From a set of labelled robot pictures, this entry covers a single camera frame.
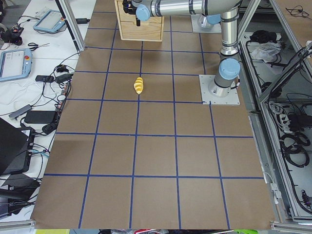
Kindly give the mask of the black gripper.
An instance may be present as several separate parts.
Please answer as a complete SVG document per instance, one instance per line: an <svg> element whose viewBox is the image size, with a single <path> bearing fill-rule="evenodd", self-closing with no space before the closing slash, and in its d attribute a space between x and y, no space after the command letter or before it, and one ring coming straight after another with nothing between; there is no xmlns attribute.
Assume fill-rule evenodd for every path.
<svg viewBox="0 0 312 234"><path fill-rule="evenodd" d="M123 10L126 14L129 14L129 15L135 15L136 14L137 8L135 6L133 6L131 0L123 0L122 5L123 5ZM136 19L136 26L140 26L140 20L139 19Z"/></svg>

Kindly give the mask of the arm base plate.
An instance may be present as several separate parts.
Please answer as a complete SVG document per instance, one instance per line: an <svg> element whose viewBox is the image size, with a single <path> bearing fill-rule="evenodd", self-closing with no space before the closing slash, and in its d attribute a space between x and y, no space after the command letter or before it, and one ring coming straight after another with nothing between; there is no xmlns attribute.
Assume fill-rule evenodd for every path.
<svg viewBox="0 0 312 234"><path fill-rule="evenodd" d="M194 33L221 34L221 15L192 15L192 29Z"/></svg>
<svg viewBox="0 0 312 234"><path fill-rule="evenodd" d="M199 75L199 84L203 105L240 105L234 80L230 87L221 88L215 84L215 75Z"/></svg>

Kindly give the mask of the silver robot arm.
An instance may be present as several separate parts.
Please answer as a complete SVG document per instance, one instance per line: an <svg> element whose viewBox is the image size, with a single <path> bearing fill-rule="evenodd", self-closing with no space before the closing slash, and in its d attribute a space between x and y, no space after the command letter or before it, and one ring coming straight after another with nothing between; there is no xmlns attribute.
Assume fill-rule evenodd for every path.
<svg viewBox="0 0 312 234"><path fill-rule="evenodd" d="M219 24L221 22L221 15L204 15L202 14L199 19L197 20L197 24L200 29L210 29L213 26Z"/></svg>
<svg viewBox="0 0 312 234"><path fill-rule="evenodd" d="M226 97L241 66L238 54L238 17L240 0L124 0L124 12L135 15L137 20L176 15L220 16L222 34L221 60L214 80L208 85L216 97Z"/></svg>

